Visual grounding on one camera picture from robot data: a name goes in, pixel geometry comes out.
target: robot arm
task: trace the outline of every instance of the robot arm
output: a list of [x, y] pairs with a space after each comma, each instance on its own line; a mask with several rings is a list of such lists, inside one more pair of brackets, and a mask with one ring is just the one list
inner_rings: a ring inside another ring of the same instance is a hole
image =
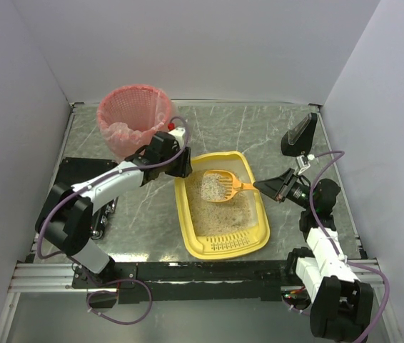
[[93, 213], [124, 192], [156, 179], [161, 173], [173, 177], [187, 177], [192, 172], [189, 147], [186, 147], [172, 162], [164, 163], [177, 155], [186, 135], [185, 129], [181, 127], [169, 133], [158, 131], [148, 146], [141, 147], [111, 171], [72, 186], [55, 184], [36, 222], [36, 231], [40, 233], [49, 213], [63, 199], [87, 189], [57, 211], [51, 218], [44, 237], [102, 281], [113, 279], [114, 260], [90, 238]]
[[286, 272], [302, 280], [313, 303], [310, 310], [313, 336], [353, 342], [370, 323], [373, 289], [360, 282], [346, 264], [338, 243], [332, 208], [340, 187], [330, 179], [322, 179], [313, 194], [318, 217], [330, 237], [318, 226], [310, 210], [310, 187], [299, 182], [299, 176], [309, 167], [309, 159], [297, 156], [298, 171], [289, 169], [279, 177], [255, 182], [254, 187], [276, 202], [290, 199], [305, 209], [301, 212], [299, 229], [308, 248], [295, 248], [289, 253]]

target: yellow tray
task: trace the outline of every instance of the yellow tray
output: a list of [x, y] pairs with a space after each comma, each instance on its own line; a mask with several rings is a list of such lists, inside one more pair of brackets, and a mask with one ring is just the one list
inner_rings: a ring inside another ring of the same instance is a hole
[[[246, 158], [238, 151], [200, 155], [192, 159], [191, 164], [195, 172], [204, 169], [227, 169], [235, 172], [242, 182], [255, 181]], [[196, 236], [191, 221], [185, 182], [185, 179], [175, 180], [175, 193], [181, 232], [185, 246], [191, 255], [198, 259], [230, 259], [254, 252], [266, 245], [271, 231], [264, 204], [258, 192], [247, 192], [252, 214], [249, 228], [232, 234]]]

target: white enclosure wall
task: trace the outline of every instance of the white enclosure wall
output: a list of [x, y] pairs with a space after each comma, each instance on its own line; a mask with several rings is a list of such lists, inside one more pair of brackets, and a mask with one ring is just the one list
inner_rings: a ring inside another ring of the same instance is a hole
[[9, 0], [0, 0], [0, 313], [34, 237], [69, 105]]
[[391, 280], [404, 335], [404, 1], [382, 0], [323, 118], [368, 253]]
[[147, 83], [177, 99], [323, 104], [378, 0], [12, 0], [69, 101]]

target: pink mesh basket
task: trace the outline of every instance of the pink mesh basket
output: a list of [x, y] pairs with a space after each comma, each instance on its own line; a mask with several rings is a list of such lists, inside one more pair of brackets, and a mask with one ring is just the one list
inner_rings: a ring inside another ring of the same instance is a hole
[[115, 89], [97, 109], [97, 124], [109, 149], [118, 159], [149, 144], [167, 124], [176, 108], [160, 89], [134, 84]]

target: marble surface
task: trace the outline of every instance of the marble surface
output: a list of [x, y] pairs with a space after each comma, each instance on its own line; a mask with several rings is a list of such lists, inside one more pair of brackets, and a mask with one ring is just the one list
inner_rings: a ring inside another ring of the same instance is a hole
[[[238, 150], [251, 165], [256, 180], [276, 177], [287, 168], [295, 168], [293, 157], [283, 156], [281, 137], [315, 107], [293, 104], [179, 104], [180, 115], [191, 128], [191, 153]], [[312, 153], [328, 151], [321, 122], [313, 140]], [[77, 105], [64, 157], [113, 159], [96, 125], [96, 106]], [[330, 161], [329, 156], [313, 162], [305, 175], [312, 180]], [[335, 168], [325, 177], [338, 181]], [[347, 204], [340, 193], [334, 208], [340, 244], [349, 258], [359, 258], [353, 225]], [[282, 204], [263, 196], [271, 238], [267, 245], [236, 260], [286, 259], [295, 247], [305, 245], [298, 229], [301, 208], [290, 201]], [[119, 198], [104, 238], [97, 244], [118, 262], [195, 261], [186, 250], [178, 223], [173, 178], [162, 175], [140, 189]], [[48, 242], [44, 252], [55, 250]], [[47, 263], [65, 262], [64, 257], [47, 259]]]

